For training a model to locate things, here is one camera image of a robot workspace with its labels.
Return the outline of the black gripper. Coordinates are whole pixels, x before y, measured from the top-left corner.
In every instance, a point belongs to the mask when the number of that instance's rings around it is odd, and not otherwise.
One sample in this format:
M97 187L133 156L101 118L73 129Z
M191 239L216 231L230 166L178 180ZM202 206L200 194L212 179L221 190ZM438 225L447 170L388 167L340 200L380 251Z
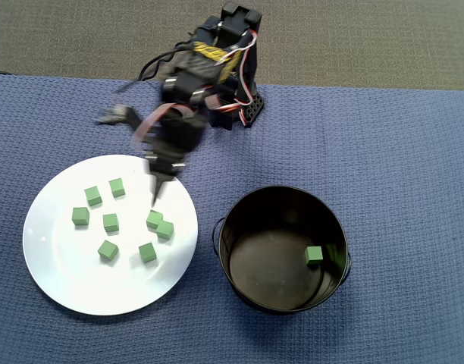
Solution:
M184 166L186 152L172 146L149 146L143 150L149 173L155 178L152 206L155 205L164 183L171 182Z

